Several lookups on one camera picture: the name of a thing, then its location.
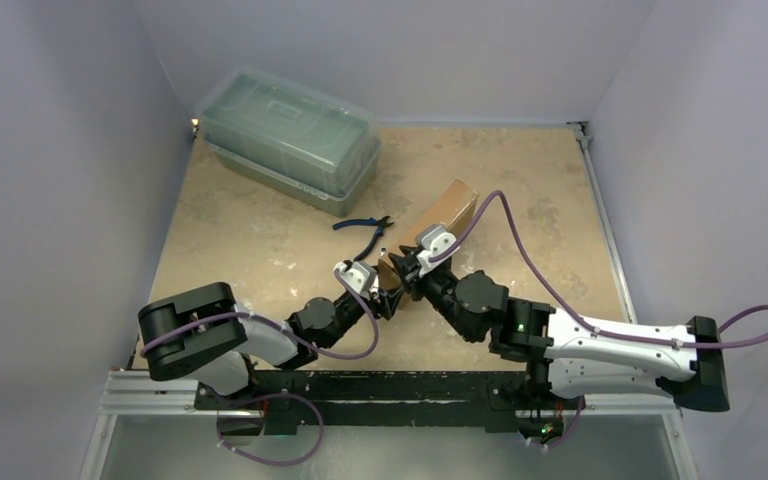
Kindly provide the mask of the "brown cardboard express box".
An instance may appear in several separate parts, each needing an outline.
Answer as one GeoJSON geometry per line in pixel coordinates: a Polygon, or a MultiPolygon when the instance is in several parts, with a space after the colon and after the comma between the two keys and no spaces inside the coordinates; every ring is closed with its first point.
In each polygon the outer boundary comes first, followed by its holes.
{"type": "Polygon", "coordinates": [[[406,300],[416,300],[419,282],[458,250],[455,243],[472,220],[477,199],[477,190],[454,180],[404,232],[387,240],[375,263],[379,292],[406,287],[406,300]]]}

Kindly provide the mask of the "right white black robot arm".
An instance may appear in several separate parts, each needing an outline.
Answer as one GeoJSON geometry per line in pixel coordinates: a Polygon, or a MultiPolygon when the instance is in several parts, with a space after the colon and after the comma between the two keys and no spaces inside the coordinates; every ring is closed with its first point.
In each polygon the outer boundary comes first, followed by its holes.
{"type": "Polygon", "coordinates": [[[716,322],[646,326],[585,317],[513,297],[483,271],[457,277],[449,260],[402,246],[388,255],[407,295],[426,300],[466,342],[526,366],[524,399],[536,407],[591,393],[669,397],[681,408],[726,412],[728,386],[716,322]]]}

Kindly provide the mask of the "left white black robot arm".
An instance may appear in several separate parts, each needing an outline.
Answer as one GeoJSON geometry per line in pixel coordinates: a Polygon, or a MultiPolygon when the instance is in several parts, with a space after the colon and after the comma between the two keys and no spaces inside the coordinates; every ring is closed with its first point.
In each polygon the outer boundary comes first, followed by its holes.
{"type": "Polygon", "coordinates": [[[274,322],[238,305],[231,287],[215,282],[144,306],[138,313],[139,354],[151,379],[194,379],[232,408],[257,399],[250,361],[258,357],[295,370],[320,356],[346,359],[333,346],[361,319],[390,319],[402,288],[380,293],[346,291],[335,300],[317,297],[287,320],[274,322]]]}

